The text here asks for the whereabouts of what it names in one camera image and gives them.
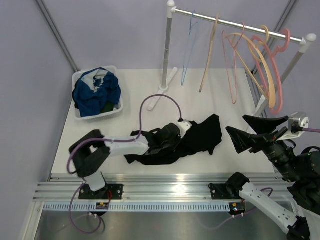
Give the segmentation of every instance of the clothes rack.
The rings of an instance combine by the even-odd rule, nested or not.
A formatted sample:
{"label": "clothes rack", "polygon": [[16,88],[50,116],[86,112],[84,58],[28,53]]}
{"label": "clothes rack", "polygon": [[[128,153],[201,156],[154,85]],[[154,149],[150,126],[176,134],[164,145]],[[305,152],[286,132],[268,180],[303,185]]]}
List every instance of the clothes rack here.
{"label": "clothes rack", "polygon": [[[162,72],[162,81],[161,81],[161,85],[159,86],[158,94],[163,94],[169,90],[169,84],[178,71],[178,69],[174,67],[172,72],[167,77],[170,39],[171,39],[171,32],[172,32],[172,19],[174,14],[181,14],[189,17],[193,15],[193,17],[196,19],[201,19],[201,20],[205,20],[213,23],[216,22],[216,18],[214,17],[205,16],[197,13],[192,13],[191,11],[178,9],[173,0],[169,0],[167,2],[167,22],[166,22],[166,36],[165,36],[164,59],[163,59],[163,72]],[[217,23],[221,25],[237,28],[237,29],[243,29],[243,25],[241,23],[231,22],[223,19],[219,19]],[[264,29],[247,26],[247,25],[244,27],[244,29],[246,31],[253,32],[256,34],[266,35],[266,31]],[[286,36],[284,34],[281,34],[278,32],[272,32],[272,31],[269,31],[269,37],[279,39],[279,40],[286,39]],[[286,80],[286,78],[288,77],[292,69],[295,67],[295,65],[298,63],[300,58],[303,56],[303,54],[308,50],[311,43],[314,42],[316,39],[317,39],[317,36],[314,33],[310,33],[306,37],[294,37],[294,36],[290,37],[290,42],[299,44],[300,48],[296,53],[296,55],[291,60],[291,62],[289,63],[289,65],[287,66],[287,68],[285,69],[284,73],[282,74],[281,76],[282,83]],[[148,106],[149,111],[152,111],[154,109],[154,107],[156,106],[160,98],[161,97],[158,97],[152,100],[152,102]],[[259,100],[259,103],[253,115],[256,117],[260,116],[267,106],[268,106],[268,100],[264,96],[262,96]]]}

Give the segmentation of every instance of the black mounting plate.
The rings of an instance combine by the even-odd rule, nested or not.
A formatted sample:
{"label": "black mounting plate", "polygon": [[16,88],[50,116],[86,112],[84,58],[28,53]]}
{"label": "black mounting plate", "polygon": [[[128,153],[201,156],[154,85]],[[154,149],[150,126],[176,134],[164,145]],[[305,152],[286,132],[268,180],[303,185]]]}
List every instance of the black mounting plate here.
{"label": "black mounting plate", "polygon": [[79,199],[80,200],[109,200],[108,191],[111,191],[112,193],[111,200],[122,200],[122,195],[124,193],[124,185],[123,184],[107,184],[107,188],[104,188],[101,194],[98,192],[91,191],[89,185],[85,184],[80,189]]}
{"label": "black mounting plate", "polygon": [[211,193],[211,199],[212,200],[229,200],[229,199],[239,199],[241,200],[241,197],[234,198],[232,197],[226,188],[225,183],[210,183],[209,188],[210,188],[210,193]]}

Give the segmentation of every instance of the clothes hanger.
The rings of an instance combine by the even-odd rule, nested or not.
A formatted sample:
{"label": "clothes hanger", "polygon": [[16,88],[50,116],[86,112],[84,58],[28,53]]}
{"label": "clothes hanger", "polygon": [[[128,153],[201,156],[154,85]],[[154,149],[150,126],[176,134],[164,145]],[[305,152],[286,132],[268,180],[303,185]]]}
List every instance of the clothes hanger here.
{"label": "clothes hanger", "polygon": [[207,79],[208,68],[210,66],[211,57],[212,57],[212,51],[214,49],[214,40],[215,40],[215,35],[216,35],[216,32],[217,32],[219,17],[220,17],[220,14],[218,13],[216,15],[216,17],[215,17],[215,22],[214,22],[214,25],[212,27],[211,36],[210,36],[210,47],[209,47],[208,59],[206,61],[206,66],[205,66],[202,82],[201,82],[201,85],[200,85],[199,93],[201,93],[201,91],[202,91],[202,89],[204,87],[204,84],[206,82],[206,79]]}
{"label": "clothes hanger", "polygon": [[[188,35],[188,40],[186,42],[186,46],[185,46],[185,50],[184,50],[181,86],[183,86],[184,83],[185,83],[185,79],[186,79],[186,75],[187,75],[190,59],[191,59],[191,56],[192,56],[192,52],[194,50],[194,46],[195,46],[195,43],[196,43],[196,40],[197,40],[197,36],[198,36],[198,33],[199,33],[199,28],[200,28],[200,22],[196,21],[194,24],[192,24],[194,13],[195,13],[195,11],[192,12],[192,15],[191,15],[191,18],[190,18],[189,35]],[[194,39],[193,39],[193,42],[192,42],[190,55],[189,55],[189,58],[187,60],[187,50],[189,48],[190,36],[191,36],[191,33],[192,33],[194,27],[196,27],[196,32],[195,32]]]}
{"label": "clothes hanger", "polygon": [[[238,46],[242,36],[245,33],[245,24],[243,22],[242,22],[242,25],[243,25],[242,34],[241,34],[240,38],[238,39],[238,41],[236,42],[235,45],[233,45],[233,42],[236,39],[236,36],[234,36],[233,40],[231,41],[229,37],[226,37],[226,35],[227,35],[226,31],[225,30],[222,31],[222,45],[223,45],[224,61],[225,61],[225,65],[226,65],[226,74],[228,76],[228,82],[229,82],[229,88],[230,88],[232,104],[236,104],[237,103],[237,99],[238,99],[238,74],[237,74],[237,55],[236,55],[236,50],[237,50],[237,46]],[[233,48],[233,53],[234,53],[235,99],[234,99],[234,95],[232,93],[231,81],[230,81],[230,76],[229,76],[229,67],[228,67],[228,61],[227,61],[227,55],[226,55],[226,49],[225,49],[225,38],[228,39],[230,45]]]}
{"label": "clothes hanger", "polygon": [[[278,53],[283,53],[285,50],[287,50],[287,48],[289,47],[289,44],[290,44],[290,37],[291,37],[291,32],[289,29],[285,28],[281,31],[283,34],[285,34],[285,43],[283,46],[277,46],[274,50],[274,52],[271,52],[269,46],[267,45],[266,42],[263,42],[260,43],[260,45],[263,46],[263,48],[265,49],[269,59],[270,59],[270,62],[272,64],[272,68],[273,68],[273,72],[274,72],[274,75],[275,75],[275,78],[276,78],[276,82],[277,82],[277,87],[278,87],[278,107],[277,109],[274,109],[274,108],[271,108],[270,109],[270,112],[274,115],[276,114],[279,114],[282,110],[282,107],[283,107],[283,88],[282,88],[282,83],[281,83],[281,76],[280,76],[280,73],[279,73],[279,69],[278,69],[278,66],[277,66],[277,63],[276,63],[276,60],[275,60],[275,57]],[[252,38],[251,38],[252,41],[254,40],[257,40],[257,41],[262,41],[261,38],[259,36],[256,36],[254,35]],[[260,66],[260,63],[261,63],[261,59],[258,58],[254,52],[253,52],[253,49],[252,49],[252,46],[250,45],[249,46],[249,49],[251,51],[251,54],[254,58],[254,61],[255,61],[255,64],[256,64],[256,67],[257,67],[257,70],[259,72],[259,76],[262,80],[262,83],[263,83],[263,86],[265,89],[267,89],[267,83],[266,83],[266,79],[265,79],[265,75],[262,71],[262,68]]]}
{"label": "clothes hanger", "polygon": [[233,42],[235,40],[235,36],[242,36],[243,39],[245,39],[247,41],[248,44],[250,44],[252,46],[252,48],[256,51],[256,53],[258,54],[259,58],[262,61],[262,64],[265,68],[266,71],[266,75],[267,75],[267,79],[268,79],[268,86],[269,86],[269,91],[265,92],[263,90],[263,87],[258,83],[258,81],[256,80],[256,78],[253,76],[253,74],[251,73],[250,68],[247,66],[247,64],[245,63],[244,59],[241,57],[241,55],[239,54],[238,50],[235,50],[235,53],[237,54],[237,56],[239,57],[239,59],[241,60],[241,62],[243,63],[247,73],[250,75],[250,77],[252,78],[252,80],[255,82],[255,84],[257,85],[259,91],[264,95],[264,97],[266,99],[269,100],[269,108],[274,108],[276,105],[276,89],[275,89],[275,85],[274,85],[274,81],[273,81],[273,77],[272,74],[270,72],[269,66],[266,62],[266,59],[264,58],[264,56],[262,55],[262,53],[260,52],[260,50],[256,47],[256,45],[245,35],[242,35],[241,33],[231,33],[229,35],[227,35],[226,37],[232,37],[233,36]]}

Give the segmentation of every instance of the gray floor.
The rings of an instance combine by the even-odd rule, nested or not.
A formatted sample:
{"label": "gray floor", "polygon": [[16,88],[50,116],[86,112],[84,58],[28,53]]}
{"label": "gray floor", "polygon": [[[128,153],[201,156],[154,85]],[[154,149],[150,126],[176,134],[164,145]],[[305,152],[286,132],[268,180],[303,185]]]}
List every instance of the gray floor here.
{"label": "gray floor", "polygon": [[[72,214],[76,219],[84,212]],[[104,225],[92,235],[76,231],[67,212],[44,211],[36,240],[285,240],[286,235],[259,210],[228,221],[212,230],[230,215],[226,212],[109,212]],[[84,231],[98,224],[92,216],[75,221]]]}

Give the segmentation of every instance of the perforated metal strip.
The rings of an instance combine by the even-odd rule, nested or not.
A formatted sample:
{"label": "perforated metal strip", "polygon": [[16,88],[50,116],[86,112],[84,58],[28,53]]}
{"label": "perforated metal strip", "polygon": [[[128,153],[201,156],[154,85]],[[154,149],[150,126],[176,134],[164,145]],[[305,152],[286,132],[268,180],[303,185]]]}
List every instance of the perforated metal strip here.
{"label": "perforated metal strip", "polygon": [[[67,212],[69,202],[46,202],[44,211]],[[97,209],[96,202],[74,202],[71,207],[75,212],[105,212]],[[229,212],[227,202],[114,202],[109,212]]]}

